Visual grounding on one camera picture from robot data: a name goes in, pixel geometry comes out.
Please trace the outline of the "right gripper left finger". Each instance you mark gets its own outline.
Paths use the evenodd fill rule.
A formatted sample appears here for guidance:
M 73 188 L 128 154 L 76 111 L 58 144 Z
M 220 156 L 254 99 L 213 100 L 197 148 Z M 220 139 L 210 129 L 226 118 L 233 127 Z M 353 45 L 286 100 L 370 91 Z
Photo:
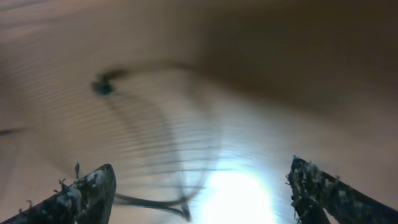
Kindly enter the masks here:
M 108 224 L 116 192 L 116 176 L 111 164 L 65 185 L 60 191 L 2 224 Z

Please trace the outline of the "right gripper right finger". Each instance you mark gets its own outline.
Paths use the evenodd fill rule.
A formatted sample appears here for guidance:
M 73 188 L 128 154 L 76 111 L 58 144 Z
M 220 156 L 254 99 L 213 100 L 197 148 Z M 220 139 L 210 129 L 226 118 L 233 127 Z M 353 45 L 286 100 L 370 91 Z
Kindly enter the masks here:
M 397 210 L 345 184 L 297 156 L 292 159 L 287 184 L 297 223 L 395 224 Z

